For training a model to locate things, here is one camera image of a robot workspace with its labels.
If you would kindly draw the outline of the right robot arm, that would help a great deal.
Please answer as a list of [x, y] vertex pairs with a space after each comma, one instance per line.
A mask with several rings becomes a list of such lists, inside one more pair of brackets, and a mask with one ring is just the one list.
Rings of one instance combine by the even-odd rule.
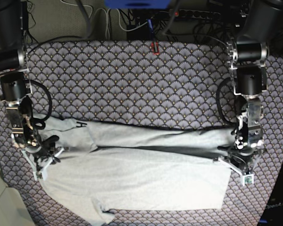
[[[36, 164], [49, 160], [59, 162], [55, 147], [59, 137], [53, 135], [43, 140], [39, 134], [52, 112], [52, 98], [48, 89], [39, 82], [25, 78], [27, 51], [24, 32], [28, 30], [26, 1], [0, 0], [0, 100], [6, 103], [8, 119], [12, 125], [13, 144], [29, 148]], [[48, 98], [48, 113], [42, 119], [33, 115], [29, 97], [31, 86], [41, 88]]]

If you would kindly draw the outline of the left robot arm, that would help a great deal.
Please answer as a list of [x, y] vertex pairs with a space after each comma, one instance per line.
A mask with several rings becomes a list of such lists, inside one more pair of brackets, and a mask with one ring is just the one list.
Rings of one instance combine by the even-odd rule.
[[[219, 146], [217, 160], [242, 177], [252, 177], [260, 159], [283, 147], [283, 0], [233, 0], [225, 11], [229, 77], [217, 87], [221, 119], [232, 126], [234, 141]], [[220, 106], [226, 88], [233, 90], [235, 117]]]

